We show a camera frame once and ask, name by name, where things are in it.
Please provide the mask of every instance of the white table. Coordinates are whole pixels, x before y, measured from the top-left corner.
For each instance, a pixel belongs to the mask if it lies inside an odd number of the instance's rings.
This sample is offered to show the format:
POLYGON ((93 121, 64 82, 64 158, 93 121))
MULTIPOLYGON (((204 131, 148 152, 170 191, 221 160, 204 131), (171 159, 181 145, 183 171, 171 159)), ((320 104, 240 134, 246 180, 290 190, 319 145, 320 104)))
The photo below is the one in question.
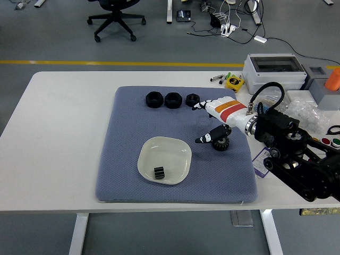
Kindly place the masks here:
MULTIPOLYGON (((70 250, 70 254, 77 254, 81 252, 88 213, 259 209, 266 233, 276 233, 271 213, 265 209, 340 207, 334 198, 309 203, 273 175, 257 178, 258 199, 242 205, 97 200, 100 154, 117 88, 220 88, 218 82, 210 82, 210 77, 219 74, 220 71, 35 74, 0 137, 0 212, 77 213, 70 250)), ((246 86, 237 94, 244 104, 250 97, 246 86)), ((254 157, 262 145, 254 138, 248 138, 248 142, 254 157)), ((274 246, 278 241, 275 233, 267 234, 267 240, 271 252, 280 254, 281 247, 274 246)))

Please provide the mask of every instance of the chair base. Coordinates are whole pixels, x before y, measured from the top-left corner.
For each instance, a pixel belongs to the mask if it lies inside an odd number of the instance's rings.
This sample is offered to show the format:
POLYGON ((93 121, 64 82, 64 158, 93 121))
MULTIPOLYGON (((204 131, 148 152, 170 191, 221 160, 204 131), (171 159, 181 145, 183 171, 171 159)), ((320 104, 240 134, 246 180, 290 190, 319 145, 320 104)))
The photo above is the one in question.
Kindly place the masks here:
POLYGON ((92 20, 101 20, 105 19, 104 23, 95 31, 95 41, 97 43, 100 42, 100 37, 98 34, 102 32, 108 25, 112 22, 117 22, 120 24, 127 32, 130 33, 131 41, 136 41, 136 36, 134 36, 132 30, 125 24, 123 19, 142 19, 142 25, 145 25, 147 22, 145 20, 144 15, 136 15, 136 14, 127 14, 122 13, 120 10, 113 10, 112 13, 101 14, 101 15, 93 15, 89 16, 87 20, 87 24, 92 25, 92 20))

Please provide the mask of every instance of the label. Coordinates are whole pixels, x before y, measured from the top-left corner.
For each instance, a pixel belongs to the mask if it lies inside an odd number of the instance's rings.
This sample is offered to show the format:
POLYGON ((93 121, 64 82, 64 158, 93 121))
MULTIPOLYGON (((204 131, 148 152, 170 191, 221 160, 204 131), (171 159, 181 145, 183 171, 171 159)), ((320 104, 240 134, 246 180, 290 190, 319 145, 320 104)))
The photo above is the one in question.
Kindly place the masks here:
POLYGON ((220 117, 221 117, 221 120, 223 120, 224 122, 227 122, 227 118, 229 117, 229 115, 237 112, 238 110, 241 110, 243 108, 246 108, 244 105, 242 105, 241 103, 238 104, 238 105, 234 105, 232 107, 229 107, 227 110, 224 110, 220 117))
POLYGON ((255 173, 261 178, 264 178, 269 172, 269 170, 266 169, 264 166, 264 159, 268 157, 270 157, 269 149, 267 147, 264 147, 262 151, 258 153, 257 156, 253 159, 255 173))
POLYGON ((233 101, 230 101, 230 102, 226 102, 222 105, 219 105, 215 108, 215 111, 217 111, 218 113, 221 113, 223 110, 225 110, 226 108, 229 108, 233 105, 238 105, 240 104, 239 101, 236 101, 236 100, 233 100, 233 101))

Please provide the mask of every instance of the hex nut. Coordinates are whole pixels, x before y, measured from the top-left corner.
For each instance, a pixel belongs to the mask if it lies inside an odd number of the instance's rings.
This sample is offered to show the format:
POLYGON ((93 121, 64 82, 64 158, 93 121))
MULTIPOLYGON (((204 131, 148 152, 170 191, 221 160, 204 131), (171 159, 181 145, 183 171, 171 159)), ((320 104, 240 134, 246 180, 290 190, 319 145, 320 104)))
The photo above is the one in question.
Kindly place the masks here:
POLYGON ((146 103, 150 108, 158 108, 162 106, 164 98, 158 91, 152 91, 148 93, 145 97, 146 103))
POLYGON ((177 92, 170 92, 165 96, 164 102, 169 109, 177 109, 182 104, 182 97, 177 92))
POLYGON ((194 107, 196 104, 200 102, 200 96, 196 94, 189 94, 186 96, 185 104, 194 107))

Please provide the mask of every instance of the square bowl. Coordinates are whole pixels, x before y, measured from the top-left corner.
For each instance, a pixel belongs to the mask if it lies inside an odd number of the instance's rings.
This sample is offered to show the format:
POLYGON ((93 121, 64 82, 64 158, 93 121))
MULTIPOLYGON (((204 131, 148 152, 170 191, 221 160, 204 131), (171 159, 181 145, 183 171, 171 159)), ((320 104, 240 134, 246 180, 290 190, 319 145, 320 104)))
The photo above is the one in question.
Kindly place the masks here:
POLYGON ((186 142, 169 137, 153 137, 144 143, 137 167, 139 173, 149 181, 174 185, 188 175, 191 156, 191 149, 186 142), (155 179, 156 167, 164 168, 163 179, 155 179))

